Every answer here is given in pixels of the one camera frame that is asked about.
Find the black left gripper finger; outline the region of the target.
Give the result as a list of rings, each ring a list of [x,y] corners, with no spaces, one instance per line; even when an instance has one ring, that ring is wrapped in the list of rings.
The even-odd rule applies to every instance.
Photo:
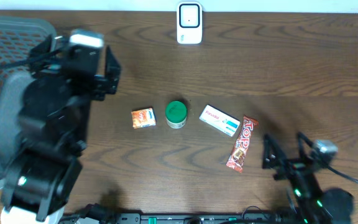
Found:
[[[35,46],[29,52],[29,67],[47,67],[51,58],[55,56],[53,48],[54,38],[48,35],[43,42]]]
[[[114,56],[110,46],[106,48],[104,76],[110,84],[118,84],[121,76],[121,65]]]

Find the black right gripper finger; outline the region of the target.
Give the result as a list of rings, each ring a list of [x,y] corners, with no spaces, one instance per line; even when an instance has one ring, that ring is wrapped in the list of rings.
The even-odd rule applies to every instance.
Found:
[[[262,168],[284,170],[287,163],[287,156],[278,142],[269,134],[263,138]]]
[[[305,158],[306,152],[304,149],[304,143],[309,146],[310,148],[313,148],[313,141],[311,141],[309,138],[307,138],[302,132],[298,132],[296,135],[297,141],[298,141],[298,152],[300,158]]]

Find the red Top chocolate bar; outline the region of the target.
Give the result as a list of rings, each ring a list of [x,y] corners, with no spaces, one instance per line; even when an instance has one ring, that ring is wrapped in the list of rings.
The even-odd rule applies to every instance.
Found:
[[[250,139],[253,135],[254,129],[259,125],[256,119],[244,115],[242,129],[234,144],[226,166],[232,168],[238,173],[242,173],[244,166],[244,159],[250,146]]]

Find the orange snack packet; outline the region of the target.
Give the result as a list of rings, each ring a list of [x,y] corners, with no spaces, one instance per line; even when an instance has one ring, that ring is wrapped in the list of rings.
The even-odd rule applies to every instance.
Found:
[[[134,129],[146,128],[156,125],[156,119],[153,108],[132,111],[132,127]]]

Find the white Panadol medicine box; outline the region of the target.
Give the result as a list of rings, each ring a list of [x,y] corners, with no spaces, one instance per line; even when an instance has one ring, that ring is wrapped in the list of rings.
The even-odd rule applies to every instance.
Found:
[[[230,137],[233,137],[240,125],[239,120],[210,105],[206,105],[199,119]]]

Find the green lid jar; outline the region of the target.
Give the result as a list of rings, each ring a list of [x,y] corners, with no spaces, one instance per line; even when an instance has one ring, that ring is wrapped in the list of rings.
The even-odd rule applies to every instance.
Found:
[[[184,127],[187,119],[187,107],[180,101],[171,101],[165,109],[167,124],[173,129]]]

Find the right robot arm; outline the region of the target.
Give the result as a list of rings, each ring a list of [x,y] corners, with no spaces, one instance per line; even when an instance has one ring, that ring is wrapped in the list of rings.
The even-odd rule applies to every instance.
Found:
[[[274,169],[275,180],[288,180],[298,206],[299,223],[350,223],[354,198],[349,192],[332,188],[321,190],[315,172],[327,169],[338,152],[330,140],[308,139],[297,134],[299,157],[290,159],[271,135],[263,138],[263,169]]]

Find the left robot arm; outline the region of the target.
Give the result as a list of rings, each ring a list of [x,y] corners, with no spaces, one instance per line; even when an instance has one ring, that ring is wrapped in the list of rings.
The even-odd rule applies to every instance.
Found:
[[[81,172],[90,109],[117,91],[121,67],[100,33],[74,30],[30,51],[31,82],[17,114],[19,150],[2,189],[2,223],[59,223]]]

